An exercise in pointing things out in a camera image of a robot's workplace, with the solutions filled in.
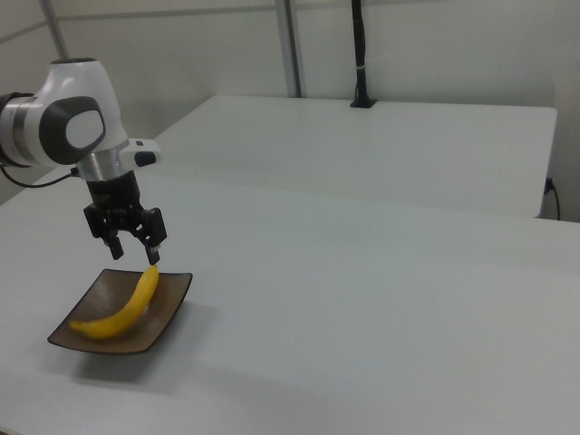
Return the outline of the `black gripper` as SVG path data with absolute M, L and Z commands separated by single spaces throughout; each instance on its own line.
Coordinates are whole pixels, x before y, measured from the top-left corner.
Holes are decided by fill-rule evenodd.
M 159 208 L 143 209 L 135 173 L 106 181 L 87 181 L 92 203 L 83 210 L 94 238 L 99 238 L 111 251 L 114 260 L 124 252 L 118 230 L 135 231 L 143 244 L 150 265 L 160 261 L 160 245 L 167 230 Z

